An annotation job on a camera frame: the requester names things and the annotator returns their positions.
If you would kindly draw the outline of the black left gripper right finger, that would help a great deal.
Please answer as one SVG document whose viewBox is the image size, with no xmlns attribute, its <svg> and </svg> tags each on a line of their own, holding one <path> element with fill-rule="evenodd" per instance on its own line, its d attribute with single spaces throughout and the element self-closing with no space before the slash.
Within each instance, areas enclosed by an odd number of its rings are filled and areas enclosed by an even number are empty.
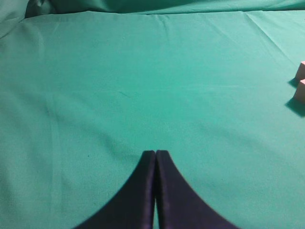
<svg viewBox="0 0 305 229">
<path fill-rule="evenodd" d="M 161 229 L 236 229 L 191 188 L 166 150 L 156 152 L 155 196 Z"/>
</svg>

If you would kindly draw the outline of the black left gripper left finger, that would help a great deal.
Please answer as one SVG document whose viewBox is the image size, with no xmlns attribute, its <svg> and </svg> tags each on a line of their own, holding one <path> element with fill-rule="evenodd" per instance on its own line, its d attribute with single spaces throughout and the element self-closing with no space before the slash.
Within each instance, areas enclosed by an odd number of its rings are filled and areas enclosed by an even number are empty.
<svg viewBox="0 0 305 229">
<path fill-rule="evenodd" d="M 122 188 L 78 229 L 152 229 L 155 152 L 144 151 Z"/>
</svg>

